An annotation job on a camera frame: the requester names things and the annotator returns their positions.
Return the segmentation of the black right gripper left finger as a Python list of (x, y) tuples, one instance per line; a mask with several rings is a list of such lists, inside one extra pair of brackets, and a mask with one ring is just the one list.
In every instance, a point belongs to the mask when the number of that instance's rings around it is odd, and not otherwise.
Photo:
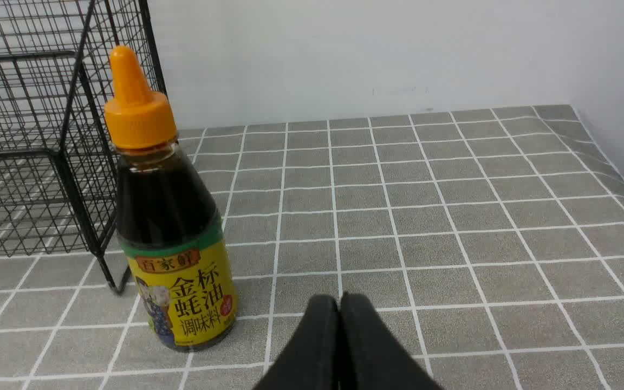
[(290, 340), (255, 389), (337, 389), (339, 309), (328, 295), (314, 295)]

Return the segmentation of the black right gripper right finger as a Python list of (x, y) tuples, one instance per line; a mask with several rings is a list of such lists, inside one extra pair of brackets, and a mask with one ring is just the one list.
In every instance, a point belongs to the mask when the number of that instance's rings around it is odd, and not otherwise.
[(389, 331), (367, 296), (344, 293), (339, 314), (339, 389), (441, 389)]

